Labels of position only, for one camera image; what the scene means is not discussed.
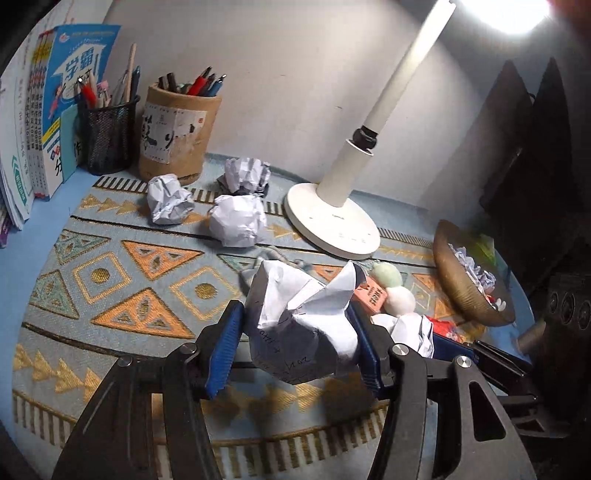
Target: lamp head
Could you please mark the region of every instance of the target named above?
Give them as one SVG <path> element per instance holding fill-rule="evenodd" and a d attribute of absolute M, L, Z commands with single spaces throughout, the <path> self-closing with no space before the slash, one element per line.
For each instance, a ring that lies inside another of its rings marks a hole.
<path fill-rule="evenodd" d="M 550 14 L 546 0 L 462 0 L 474 16 L 507 34 L 532 30 Z"/>

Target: gold circle pattern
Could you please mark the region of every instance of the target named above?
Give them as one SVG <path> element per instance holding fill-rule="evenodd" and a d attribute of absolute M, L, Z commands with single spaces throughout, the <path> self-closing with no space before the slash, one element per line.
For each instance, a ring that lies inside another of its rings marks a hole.
<path fill-rule="evenodd" d="M 217 289 L 210 283 L 200 283 L 195 287 L 197 297 L 202 300 L 209 300 L 217 295 Z"/>
<path fill-rule="evenodd" d="M 105 283 L 107 280 L 109 280 L 110 276 L 111 274 L 106 268 L 97 268 L 90 274 L 90 279 L 94 283 Z"/>

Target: label on pen holder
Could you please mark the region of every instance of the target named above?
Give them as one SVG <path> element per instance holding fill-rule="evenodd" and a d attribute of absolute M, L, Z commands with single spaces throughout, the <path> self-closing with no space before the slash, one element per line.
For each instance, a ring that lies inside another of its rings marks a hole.
<path fill-rule="evenodd" d="M 144 157 L 159 163 L 172 163 L 176 154 L 193 148 L 193 142 L 203 128 L 207 112 L 154 105 L 147 102 L 142 119 L 140 150 Z"/>

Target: crumpled white paper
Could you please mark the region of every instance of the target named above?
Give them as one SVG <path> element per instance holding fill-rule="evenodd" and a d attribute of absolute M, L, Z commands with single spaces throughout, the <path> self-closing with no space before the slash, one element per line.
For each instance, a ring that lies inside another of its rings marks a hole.
<path fill-rule="evenodd" d="M 269 182 L 271 170 L 267 162 L 258 158 L 229 158 L 224 166 L 224 177 L 232 193 L 262 193 Z"/>
<path fill-rule="evenodd" d="M 464 267 L 466 273 L 472 280 L 472 283 L 476 285 L 480 293 L 483 295 L 490 295 L 495 289 L 495 276 L 487 272 L 486 270 L 480 271 L 480 267 L 476 265 L 472 257 L 468 257 L 466 247 L 454 248 L 452 244 L 448 244 L 449 248 L 452 249 L 453 254 L 456 256 L 460 265 Z"/>
<path fill-rule="evenodd" d="M 209 211 L 209 229 L 224 247 L 252 247 L 267 226 L 261 199 L 256 195 L 220 195 Z"/>
<path fill-rule="evenodd" d="M 177 176 L 168 173 L 148 182 L 148 206 L 154 223 L 173 225 L 185 220 L 195 202 L 191 192 L 181 187 Z"/>
<path fill-rule="evenodd" d="M 263 261 L 245 302 L 252 362 L 293 385 L 350 371 L 358 343 L 345 308 L 358 280 L 365 275 L 352 262 L 324 286 L 279 260 Z"/>
<path fill-rule="evenodd" d="M 433 324 L 425 315 L 413 312 L 393 317 L 378 313 L 372 315 L 371 322 L 384 327 L 394 342 L 405 344 L 423 357 L 433 358 Z"/>

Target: black mesh pen holder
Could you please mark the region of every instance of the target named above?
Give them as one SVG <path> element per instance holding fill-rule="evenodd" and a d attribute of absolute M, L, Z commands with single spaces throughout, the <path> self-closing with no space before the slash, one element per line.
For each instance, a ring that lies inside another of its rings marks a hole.
<path fill-rule="evenodd" d="M 128 103 L 104 108 L 80 109 L 82 158 L 93 175 L 129 168 L 134 160 L 135 106 L 139 95 Z"/>

